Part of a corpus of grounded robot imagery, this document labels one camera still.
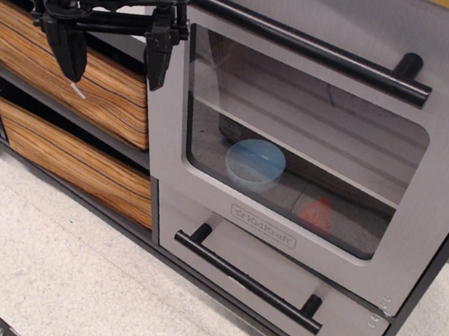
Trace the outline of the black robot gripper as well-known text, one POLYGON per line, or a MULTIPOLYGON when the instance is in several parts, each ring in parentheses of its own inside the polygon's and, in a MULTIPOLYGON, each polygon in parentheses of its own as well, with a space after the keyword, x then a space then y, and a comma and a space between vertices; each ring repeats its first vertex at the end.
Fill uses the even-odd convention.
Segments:
POLYGON ((159 90, 169 67, 171 48, 188 38, 190 0, 33 0, 32 17, 46 36, 68 80, 79 81, 87 64, 81 30, 145 35, 149 89, 159 90))

